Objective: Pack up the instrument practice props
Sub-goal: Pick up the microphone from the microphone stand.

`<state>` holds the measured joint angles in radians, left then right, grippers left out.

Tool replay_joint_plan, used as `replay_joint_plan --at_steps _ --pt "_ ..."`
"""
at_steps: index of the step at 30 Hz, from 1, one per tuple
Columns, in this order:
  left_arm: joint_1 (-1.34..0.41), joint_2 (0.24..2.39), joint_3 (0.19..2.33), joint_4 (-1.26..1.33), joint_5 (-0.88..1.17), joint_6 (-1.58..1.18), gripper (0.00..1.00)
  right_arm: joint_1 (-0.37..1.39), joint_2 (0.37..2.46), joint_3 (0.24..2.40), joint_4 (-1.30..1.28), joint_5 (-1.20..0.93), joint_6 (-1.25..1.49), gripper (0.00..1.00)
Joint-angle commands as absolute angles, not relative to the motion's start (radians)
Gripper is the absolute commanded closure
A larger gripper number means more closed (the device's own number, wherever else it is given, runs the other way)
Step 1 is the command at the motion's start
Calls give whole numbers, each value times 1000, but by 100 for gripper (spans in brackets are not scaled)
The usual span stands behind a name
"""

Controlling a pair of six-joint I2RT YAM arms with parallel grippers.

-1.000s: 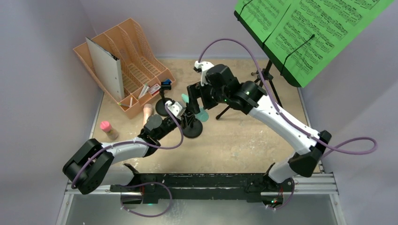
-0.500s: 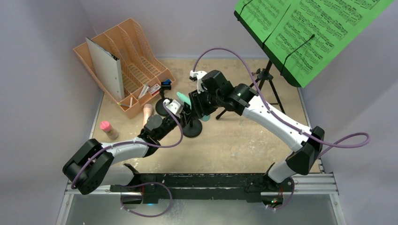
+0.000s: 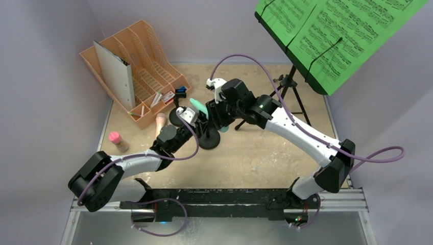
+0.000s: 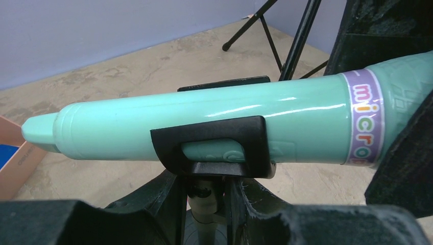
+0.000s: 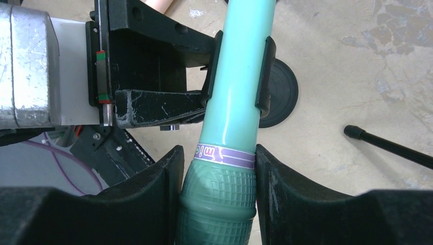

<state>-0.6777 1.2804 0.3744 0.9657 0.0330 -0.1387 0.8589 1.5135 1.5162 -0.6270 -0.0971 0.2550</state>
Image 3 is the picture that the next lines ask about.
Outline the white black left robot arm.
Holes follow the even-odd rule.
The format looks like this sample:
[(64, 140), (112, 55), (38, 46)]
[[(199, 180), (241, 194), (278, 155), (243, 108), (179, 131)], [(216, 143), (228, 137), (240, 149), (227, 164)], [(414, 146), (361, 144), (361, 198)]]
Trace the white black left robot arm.
[(94, 153), (69, 180), (67, 187), (78, 198), (77, 204), (95, 212), (112, 202), (122, 179), (143, 173), (158, 172), (167, 168), (177, 158), (174, 153), (190, 138), (197, 140), (209, 120), (199, 116), (195, 122), (185, 122), (176, 128), (162, 128), (153, 145), (146, 151), (122, 156)]

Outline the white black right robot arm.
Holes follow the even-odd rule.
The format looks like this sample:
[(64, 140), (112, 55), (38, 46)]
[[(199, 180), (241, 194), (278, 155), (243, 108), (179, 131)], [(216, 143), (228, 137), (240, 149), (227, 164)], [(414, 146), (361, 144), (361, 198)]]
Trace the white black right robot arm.
[(239, 79), (208, 79), (206, 87), (214, 92), (214, 99), (206, 103), (210, 126), (222, 130), (241, 118), (290, 141), (320, 166), (312, 176), (295, 181), (286, 195), (290, 206), (298, 208), (308, 197), (323, 190), (331, 193), (340, 191), (353, 167), (353, 160), (334, 150), (333, 146), (351, 153), (355, 149), (352, 141), (339, 142), (326, 136), (287, 113), (281, 102), (270, 95), (254, 96)]

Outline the pink toy microphone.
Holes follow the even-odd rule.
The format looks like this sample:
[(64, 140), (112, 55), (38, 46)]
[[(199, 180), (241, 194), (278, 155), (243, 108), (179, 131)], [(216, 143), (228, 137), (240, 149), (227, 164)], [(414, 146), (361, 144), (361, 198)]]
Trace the pink toy microphone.
[(166, 115), (164, 113), (158, 113), (155, 118), (155, 122), (156, 122), (155, 138), (157, 138), (162, 128), (166, 124)]

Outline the black mic stand with green mic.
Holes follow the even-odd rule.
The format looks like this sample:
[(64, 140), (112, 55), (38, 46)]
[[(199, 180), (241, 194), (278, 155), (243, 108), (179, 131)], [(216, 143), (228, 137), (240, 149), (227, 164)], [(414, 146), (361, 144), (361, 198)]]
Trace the black mic stand with green mic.
[(215, 128), (210, 128), (206, 114), (199, 112), (196, 120), (197, 136), (199, 138), (199, 147), (204, 150), (215, 149), (221, 140), (219, 132)]

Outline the mint green toy microphone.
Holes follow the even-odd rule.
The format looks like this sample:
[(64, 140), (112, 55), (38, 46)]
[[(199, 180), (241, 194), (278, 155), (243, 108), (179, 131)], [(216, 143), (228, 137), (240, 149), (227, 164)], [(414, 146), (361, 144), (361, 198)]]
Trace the mint green toy microphone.
[[(196, 108), (199, 111), (202, 111), (206, 115), (206, 117), (208, 118), (208, 111), (207, 111), (207, 108), (204, 104), (202, 104), (200, 101), (193, 99), (193, 98), (190, 98), (189, 101), (194, 108)], [(221, 133), (225, 133), (228, 130), (229, 130), (228, 126), (218, 129), (218, 131), (220, 131)]]

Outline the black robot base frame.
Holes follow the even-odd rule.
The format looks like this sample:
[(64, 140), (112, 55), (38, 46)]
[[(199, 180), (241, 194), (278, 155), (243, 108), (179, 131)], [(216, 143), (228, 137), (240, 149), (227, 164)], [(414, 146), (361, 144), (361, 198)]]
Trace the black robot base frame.
[(303, 225), (309, 211), (321, 205), (317, 194), (306, 200), (291, 189), (149, 189), (137, 202), (122, 201), (121, 209), (153, 210), (157, 222), (170, 222), (174, 217), (241, 217), (267, 218)]

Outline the black mic stand for pink mic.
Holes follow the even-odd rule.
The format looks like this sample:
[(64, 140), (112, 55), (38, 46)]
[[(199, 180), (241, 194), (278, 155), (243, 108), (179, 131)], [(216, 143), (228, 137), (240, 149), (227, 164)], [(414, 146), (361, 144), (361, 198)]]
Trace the black mic stand for pink mic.
[(186, 92), (176, 92), (176, 90), (175, 90), (175, 97), (173, 98), (175, 108), (172, 109), (170, 111), (170, 114), (169, 114), (169, 121), (175, 127), (180, 127), (183, 125), (181, 120), (178, 118), (176, 112), (177, 112), (177, 109), (180, 107), (179, 106), (179, 99), (184, 99), (184, 98), (186, 98)]

